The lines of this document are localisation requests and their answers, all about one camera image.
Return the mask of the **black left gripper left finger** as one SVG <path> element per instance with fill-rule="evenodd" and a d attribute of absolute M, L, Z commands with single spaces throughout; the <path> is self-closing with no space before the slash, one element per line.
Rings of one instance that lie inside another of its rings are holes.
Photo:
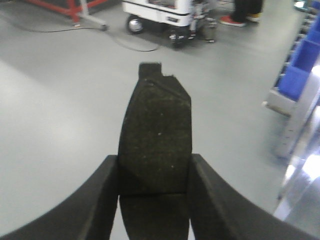
<path fill-rule="evenodd" d="M 3 240 L 108 240 L 118 201 L 117 156 L 109 155 L 74 193 Z"/>

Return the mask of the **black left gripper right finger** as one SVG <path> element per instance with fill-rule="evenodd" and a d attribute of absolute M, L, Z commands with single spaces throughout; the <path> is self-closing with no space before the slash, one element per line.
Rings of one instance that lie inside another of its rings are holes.
<path fill-rule="evenodd" d="M 200 154 L 189 162 L 187 201 L 197 240 L 314 240 L 230 186 Z"/>

